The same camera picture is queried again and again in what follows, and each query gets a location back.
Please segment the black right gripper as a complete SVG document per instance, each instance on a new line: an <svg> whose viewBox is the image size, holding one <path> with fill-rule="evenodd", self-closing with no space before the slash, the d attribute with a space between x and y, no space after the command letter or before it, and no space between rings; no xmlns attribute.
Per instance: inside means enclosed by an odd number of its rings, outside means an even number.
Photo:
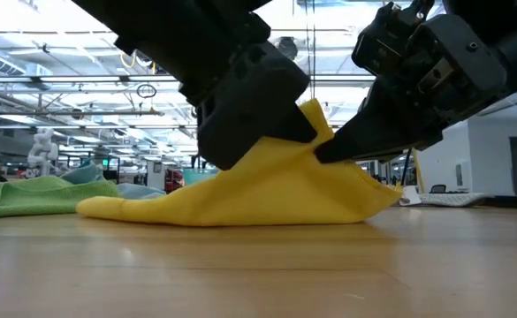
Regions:
<svg viewBox="0 0 517 318"><path fill-rule="evenodd" d="M415 29L394 73L375 77L357 115L315 149L320 163L387 160L441 141L500 96L506 69L467 22L442 14Z"/></svg>

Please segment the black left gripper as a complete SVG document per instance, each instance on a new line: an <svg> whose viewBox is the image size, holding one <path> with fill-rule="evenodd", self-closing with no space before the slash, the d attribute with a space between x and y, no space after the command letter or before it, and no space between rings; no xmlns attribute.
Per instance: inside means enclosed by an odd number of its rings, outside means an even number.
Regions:
<svg viewBox="0 0 517 318"><path fill-rule="evenodd" d="M196 108L198 155L229 170L262 137L309 143L316 129L296 105L308 84L308 75L264 42L243 51L211 88L182 85Z"/></svg>

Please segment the yellow microfiber towel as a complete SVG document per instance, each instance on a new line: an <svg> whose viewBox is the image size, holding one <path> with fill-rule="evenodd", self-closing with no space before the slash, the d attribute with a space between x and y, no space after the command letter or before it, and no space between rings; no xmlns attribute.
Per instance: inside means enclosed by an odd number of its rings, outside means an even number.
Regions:
<svg viewBox="0 0 517 318"><path fill-rule="evenodd" d="M390 207L403 195L352 161L319 163L315 148L330 140L316 99L300 111L316 138L300 144L260 139L230 170L155 199L97 196L79 202L81 216L134 223L182 226L246 226L358 223Z"/></svg>

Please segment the light blue microfiber towel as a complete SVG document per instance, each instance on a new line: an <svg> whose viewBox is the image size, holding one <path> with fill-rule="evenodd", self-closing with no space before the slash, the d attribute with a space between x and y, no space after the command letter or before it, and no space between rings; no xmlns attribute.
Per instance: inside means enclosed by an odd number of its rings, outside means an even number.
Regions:
<svg viewBox="0 0 517 318"><path fill-rule="evenodd" d="M93 181L105 181L103 167L91 161L85 161L78 168L69 170L60 176L61 179L79 185ZM122 183L117 185L120 196L125 199L154 199L166 195L164 190L145 185Z"/></svg>

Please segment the bright green microfiber towel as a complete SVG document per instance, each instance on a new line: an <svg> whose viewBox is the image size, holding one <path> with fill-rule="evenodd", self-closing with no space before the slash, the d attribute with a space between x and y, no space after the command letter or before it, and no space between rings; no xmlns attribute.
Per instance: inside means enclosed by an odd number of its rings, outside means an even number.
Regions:
<svg viewBox="0 0 517 318"><path fill-rule="evenodd" d="M74 214L76 205L95 196L118 197L118 187L106 180L73 184L59 177L39 177L0 183L0 217Z"/></svg>

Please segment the red background object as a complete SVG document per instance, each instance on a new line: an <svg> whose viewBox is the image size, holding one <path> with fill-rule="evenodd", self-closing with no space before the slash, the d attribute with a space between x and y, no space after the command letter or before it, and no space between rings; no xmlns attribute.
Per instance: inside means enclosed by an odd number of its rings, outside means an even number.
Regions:
<svg viewBox="0 0 517 318"><path fill-rule="evenodd" d="M184 186L184 176L182 170L167 169L165 172L164 190L172 193Z"/></svg>

